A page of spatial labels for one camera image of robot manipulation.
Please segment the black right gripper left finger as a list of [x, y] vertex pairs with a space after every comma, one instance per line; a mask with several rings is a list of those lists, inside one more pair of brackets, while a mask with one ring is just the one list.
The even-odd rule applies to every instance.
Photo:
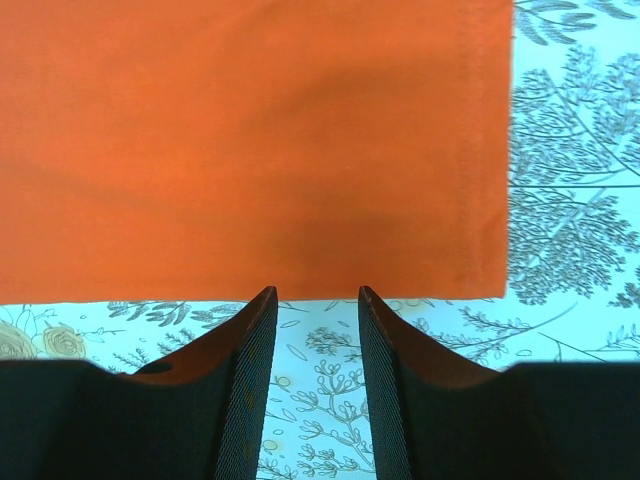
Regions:
[[5, 479], [252, 479], [278, 296], [132, 374], [80, 360], [1, 365]]

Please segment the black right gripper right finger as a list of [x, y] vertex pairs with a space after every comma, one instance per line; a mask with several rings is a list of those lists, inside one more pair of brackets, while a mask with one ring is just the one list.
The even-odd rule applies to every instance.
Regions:
[[498, 372], [402, 320], [370, 287], [358, 322], [380, 479], [635, 479], [639, 367]]

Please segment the orange t shirt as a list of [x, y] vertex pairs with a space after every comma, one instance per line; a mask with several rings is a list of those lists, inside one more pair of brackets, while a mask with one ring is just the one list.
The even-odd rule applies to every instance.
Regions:
[[1, 300], [501, 297], [511, 1], [5, 1]]

